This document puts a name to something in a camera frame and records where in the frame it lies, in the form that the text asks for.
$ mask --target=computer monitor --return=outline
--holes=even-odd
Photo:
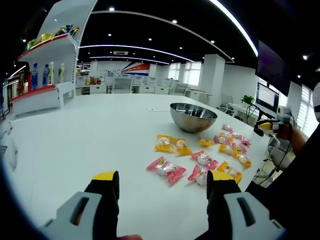
[[[279,94],[269,87],[258,83],[255,103],[276,113],[279,104]]]

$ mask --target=ceiling light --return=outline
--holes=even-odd
[[[21,67],[20,69],[18,69],[17,71],[15,71],[11,76],[10,76],[10,78],[11,77],[13,77],[15,74],[17,74],[19,71],[21,71],[22,69],[24,69],[26,67],[26,65],[24,65],[23,67]]]
[[[251,38],[249,37],[246,30],[243,28],[243,26],[238,22],[238,20],[229,12],[228,9],[226,9],[225,6],[223,6],[218,0],[209,0],[212,2],[218,9],[220,9],[232,22],[233,24],[239,29],[239,31],[242,33],[250,47],[252,48],[254,54],[256,57],[258,57],[258,50],[254,43],[252,42]]]
[[[168,54],[168,55],[171,55],[171,56],[175,56],[175,57],[177,57],[177,58],[187,60],[188,62],[192,62],[192,63],[195,62],[195,61],[193,61],[193,60],[191,60],[191,59],[188,59],[188,58],[183,57],[183,56],[175,55],[175,54],[170,53],[170,52],[160,51],[160,50],[156,50],[156,49],[152,49],[152,48],[147,48],[147,47],[141,47],[141,46],[104,44],[104,45],[80,46],[79,48],[80,48],[80,49],[83,49],[83,48],[94,48],[94,47],[123,47],[123,48],[133,48],[133,49],[150,50],[150,51],[154,51],[154,52],[158,52],[158,53],[162,53],[162,54]]]
[[[164,61],[156,61],[156,60],[151,60],[151,59],[145,59],[145,58],[136,58],[136,57],[127,57],[127,56],[91,56],[91,59],[109,59],[109,58],[117,58],[117,59],[135,59],[135,60],[145,60],[145,61],[150,61],[150,62],[155,62],[159,64],[168,64],[168,62]]]

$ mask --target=plastic bottle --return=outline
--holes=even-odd
[[[48,75],[49,75],[49,65],[46,64],[43,70],[42,75],[42,86],[45,87],[48,85]]]
[[[33,69],[31,73],[31,90],[36,90],[38,87],[38,63],[33,64]]]
[[[48,85],[55,84],[55,63],[49,63]]]
[[[65,81],[65,64],[61,63],[58,73],[58,84],[61,84]]]

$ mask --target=window blind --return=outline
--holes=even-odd
[[[318,126],[314,112],[313,91],[302,85],[301,102],[298,112],[297,124],[301,132],[309,138]]]
[[[168,74],[169,79],[179,80],[180,66],[181,66],[180,62],[170,64],[169,74]]]
[[[200,80],[200,72],[201,72],[201,65],[200,61],[196,62],[187,62],[185,64],[184,76],[183,76],[183,83],[198,86]]]

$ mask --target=pink candy wrapper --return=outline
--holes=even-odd
[[[206,154],[203,150],[191,154],[191,158],[197,160],[201,165],[207,166],[209,169],[215,169],[218,165],[218,161],[213,160],[213,158]]]
[[[225,145],[229,145],[231,146],[232,145],[232,139],[230,137],[227,137],[227,136],[218,136],[218,135],[215,135],[213,137],[213,141],[217,144],[225,144]]]
[[[233,136],[235,139],[239,139],[240,141],[243,138],[241,134],[239,134],[239,133],[237,133],[235,131],[231,132],[231,136]]]
[[[243,137],[241,143],[245,146],[250,146],[251,145],[251,140],[248,138]]]
[[[247,152],[247,149],[240,143],[232,143],[232,148],[243,154]]]
[[[223,130],[226,130],[226,131],[229,131],[229,132],[233,132],[233,131],[234,131],[233,128],[230,127],[230,126],[227,125],[227,124],[223,124],[223,125],[222,125],[222,129],[223,129]]]
[[[184,167],[172,164],[163,156],[151,163],[146,169],[157,171],[158,174],[166,176],[168,183],[171,185],[176,183],[186,171]]]
[[[195,165],[192,174],[188,177],[189,181],[196,181],[199,185],[207,185],[208,170]]]

